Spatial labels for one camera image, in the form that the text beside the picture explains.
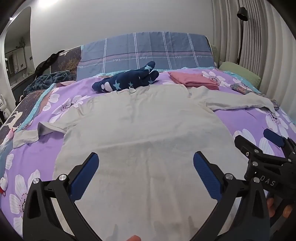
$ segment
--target towel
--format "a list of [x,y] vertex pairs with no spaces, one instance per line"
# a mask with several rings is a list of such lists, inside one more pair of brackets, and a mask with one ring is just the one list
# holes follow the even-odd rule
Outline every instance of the towel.
[[[252,92],[252,93],[254,93],[254,94],[256,94],[256,95],[259,95],[259,96],[262,96],[262,97],[267,98],[266,95],[264,95],[264,94],[262,94],[262,93],[257,93],[257,92],[254,92],[254,91],[246,90],[246,89],[245,89],[243,86],[241,86],[240,84],[233,84],[233,85],[230,86],[230,88],[233,89],[234,91],[237,91],[237,92],[242,93],[242,94],[244,94],[244,95],[246,95],[246,94]],[[270,101],[271,101],[272,104],[274,105],[274,109],[275,109],[275,110],[279,110],[279,108],[280,108],[281,105],[280,105],[276,100],[274,100],[274,99],[270,99]]]
[[182,72],[168,72],[172,81],[176,84],[185,85],[186,87],[205,86],[210,90],[218,90],[219,83],[203,77],[202,74],[189,74]]
[[29,86],[26,87],[23,96],[26,97],[28,94],[36,90],[46,90],[53,83],[61,83],[70,80],[72,80],[72,74],[69,70],[39,76]]

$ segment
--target folded pink towel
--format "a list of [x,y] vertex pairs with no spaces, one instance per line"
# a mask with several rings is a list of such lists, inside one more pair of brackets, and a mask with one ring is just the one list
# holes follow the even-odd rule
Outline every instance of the folded pink towel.
[[200,87],[205,86],[210,90],[218,90],[219,84],[206,77],[202,74],[189,74],[182,72],[168,72],[172,81],[176,84],[185,85],[186,87]]

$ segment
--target bed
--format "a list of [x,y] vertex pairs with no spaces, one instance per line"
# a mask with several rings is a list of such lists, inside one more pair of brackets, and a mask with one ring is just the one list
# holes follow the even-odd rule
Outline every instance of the bed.
[[[67,64],[65,58],[71,53],[74,54],[69,55],[70,60],[75,60]],[[61,56],[52,66],[52,70],[75,69],[77,66],[77,82],[65,87],[53,86],[50,92],[43,96],[48,97],[47,101],[42,102],[39,99],[31,113],[20,122],[22,124],[17,131],[34,130],[41,121],[54,122],[68,107],[84,104],[96,96],[97,93],[91,88],[94,82],[120,71],[138,69],[151,60],[156,62],[156,69],[160,72],[156,85],[174,84],[167,71],[178,69],[177,71],[203,73],[216,78],[219,76],[219,90],[223,92],[239,94],[230,89],[233,83],[241,83],[257,91],[242,77],[214,68],[211,48],[203,35],[170,32],[133,33],[83,45],[65,51]],[[281,149],[264,138],[263,130],[266,128],[296,140],[296,127],[282,109],[276,114],[258,108],[217,110],[215,113],[233,137],[239,134],[244,136],[266,154],[283,156]],[[2,159],[4,156],[6,160],[4,175],[8,179],[6,196],[1,197],[1,209],[20,235],[23,207],[30,184],[37,177],[42,180],[52,179],[55,159],[62,145],[63,134],[53,132],[40,137],[35,143],[16,149],[12,149],[10,144],[6,147],[5,153],[1,154]]]
[[[57,61],[51,65],[48,71],[49,73],[54,73],[58,71],[70,70],[74,77],[73,80],[76,80],[77,65],[80,59],[81,47],[79,46],[61,53]],[[32,109],[35,107],[39,98],[46,98],[45,94],[42,95],[44,92],[45,90],[38,90],[30,93],[17,105],[11,116],[0,128],[0,144],[3,142],[11,128],[17,129],[24,122],[24,120],[31,113]]]

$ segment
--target hand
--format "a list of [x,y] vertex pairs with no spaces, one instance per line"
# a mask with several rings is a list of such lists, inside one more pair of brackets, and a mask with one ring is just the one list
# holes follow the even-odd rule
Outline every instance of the hand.
[[130,237],[127,241],[141,241],[141,239],[137,235],[134,235],[133,237]]
[[[272,197],[267,199],[267,207],[268,207],[269,217],[273,217],[274,214],[276,213],[276,210],[274,207],[274,199]],[[292,205],[287,205],[283,211],[283,216],[285,218],[289,217],[292,210],[293,210]]]

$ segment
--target pillowcase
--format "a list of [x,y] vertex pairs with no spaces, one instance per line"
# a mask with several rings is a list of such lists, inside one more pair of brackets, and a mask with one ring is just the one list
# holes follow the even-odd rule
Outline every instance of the pillowcase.
[[230,71],[232,73],[238,74],[241,77],[244,77],[246,80],[248,80],[256,89],[259,88],[261,78],[240,65],[237,65],[232,62],[223,62],[219,70]]

